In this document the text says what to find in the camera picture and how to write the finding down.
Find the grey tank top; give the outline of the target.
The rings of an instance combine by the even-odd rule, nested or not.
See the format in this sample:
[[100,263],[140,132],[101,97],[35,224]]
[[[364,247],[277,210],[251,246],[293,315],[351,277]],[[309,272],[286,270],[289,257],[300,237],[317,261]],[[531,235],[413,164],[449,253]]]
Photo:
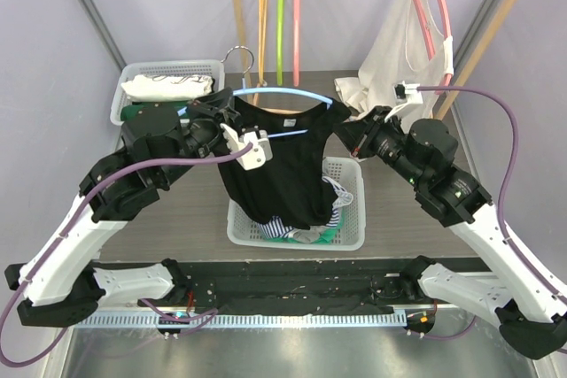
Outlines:
[[297,243],[316,243],[321,235],[327,230],[326,227],[311,227],[310,229],[294,229],[289,233],[289,238]]

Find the black tank top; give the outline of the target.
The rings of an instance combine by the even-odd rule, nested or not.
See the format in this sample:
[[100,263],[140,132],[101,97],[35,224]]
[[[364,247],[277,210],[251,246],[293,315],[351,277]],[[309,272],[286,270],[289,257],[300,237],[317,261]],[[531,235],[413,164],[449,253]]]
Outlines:
[[[285,226],[308,229],[331,221],[334,188],[322,179],[322,157],[335,127],[350,117],[340,102],[321,103],[295,114],[276,114],[235,98],[245,128],[258,127],[270,135],[272,159],[244,170],[236,161],[218,165],[227,193],[253,221],[265,225],[279,218]],[[283,135],[305,130],[300,135]]]

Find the green tank top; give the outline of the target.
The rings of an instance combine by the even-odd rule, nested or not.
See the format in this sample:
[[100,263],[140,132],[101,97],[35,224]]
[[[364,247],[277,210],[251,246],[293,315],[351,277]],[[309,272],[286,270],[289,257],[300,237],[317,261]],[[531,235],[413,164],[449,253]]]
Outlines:
[[[323,226],[326,227],[327,230],[321,235],[321,238],[316,243],[311,244],[331,244],[338,234],[338,231],[343,227],[343,223],[344,220],[342,218],[332,220],[330,223]],[[284,226],[279,218],[274,218],[267,225],[258,225],[258,229],[266,241],[274,243],[297,243],[289,238],[289,233],[296,228]]]

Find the lime green hanger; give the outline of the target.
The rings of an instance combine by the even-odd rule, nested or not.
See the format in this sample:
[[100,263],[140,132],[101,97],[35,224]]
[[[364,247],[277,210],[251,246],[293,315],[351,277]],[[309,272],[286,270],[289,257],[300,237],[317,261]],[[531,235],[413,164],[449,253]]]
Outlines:
[[276,84],[284,83],[284,22],[286,0],[277,0],[276,10]]

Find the blue striped tank top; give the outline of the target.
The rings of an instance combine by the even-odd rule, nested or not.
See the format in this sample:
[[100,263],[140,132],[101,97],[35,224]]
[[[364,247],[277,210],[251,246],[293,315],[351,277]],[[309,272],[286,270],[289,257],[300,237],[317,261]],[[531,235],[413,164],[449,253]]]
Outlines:
[[[332,220],[337,220],[339,218],[344,219],[344,214],[343,214],[343,210],[349,206],[353,200],[353,194],[351,194],[349,191],[347,191],[342,185],[340,185],[337,181],[334,181],[333,179],[331,179],[328,175],[323,175],[322,176],[322,180],[326,183],[328,183],[329,185],[331,185],[331,187],[334,190],[334,193],[336,195],[336,199],[332,204],[332,210],[331,210],[331,216],[330,216],[330,220],[327,222],[330,223]],[[279,218],[280,221],[283,224],[283,221],[281,220],[280,217],[278,216],[274,216],[271,221],[274,218]],[[260,223],[256,223],[256,228],[258,228],[258,225],[267,225],[267,224],[260,224]]]

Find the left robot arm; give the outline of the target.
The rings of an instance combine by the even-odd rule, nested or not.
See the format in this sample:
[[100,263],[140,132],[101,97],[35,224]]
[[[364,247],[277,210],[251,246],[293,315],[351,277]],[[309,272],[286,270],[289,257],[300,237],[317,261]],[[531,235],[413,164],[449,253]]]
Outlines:
[[72,210],[46,246],[25,265],[7,266],[10,289],[22,290],[22,325],[67,328],[103,305],[149,299],[181,305],[191,281],[178,263],[122,270],[96,267],[94,254],[144,208],[159,201],[197,160],[217,164],[214,152],[235,157],[223,130],[241,122],[232,89],[188,105],[150,106],[123,122],[123,145],[101,158],[79,185]]

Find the yellow hanger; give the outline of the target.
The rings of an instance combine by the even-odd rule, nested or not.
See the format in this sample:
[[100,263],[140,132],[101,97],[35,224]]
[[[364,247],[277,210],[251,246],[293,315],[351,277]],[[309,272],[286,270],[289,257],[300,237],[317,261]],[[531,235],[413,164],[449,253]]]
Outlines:
[[268,0],[258,0],[258,86],[266,85],[264,79],[265,56],[266,56],[266,35],[268,21]]

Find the pink wavy hanger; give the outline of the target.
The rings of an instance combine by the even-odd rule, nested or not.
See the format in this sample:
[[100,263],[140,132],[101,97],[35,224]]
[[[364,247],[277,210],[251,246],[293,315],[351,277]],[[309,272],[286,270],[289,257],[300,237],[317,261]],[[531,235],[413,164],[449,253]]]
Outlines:
[[300,19],[301,19],[301,0],[293,0],[292,81],[295,87],[298,87],[300,83]]

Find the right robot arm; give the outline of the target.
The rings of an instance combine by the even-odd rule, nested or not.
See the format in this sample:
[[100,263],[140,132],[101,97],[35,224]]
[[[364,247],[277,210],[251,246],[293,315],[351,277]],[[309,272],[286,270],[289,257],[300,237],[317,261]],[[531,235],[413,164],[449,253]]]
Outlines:
[[419,119],[403,131],[388,107],[334,129],[353,157],[380,158],[415,192],[420,207],[474,250],[498,284],[462,276],[425,256],[401,271],[401,295],[412,303],[433,298],[456,305],[493,325],[501,337],[529,359],[566,347],[566,307],[562,286],[540,281],[546,269],[498,220],[488,191],[454,164],[457,140],[435,119]]

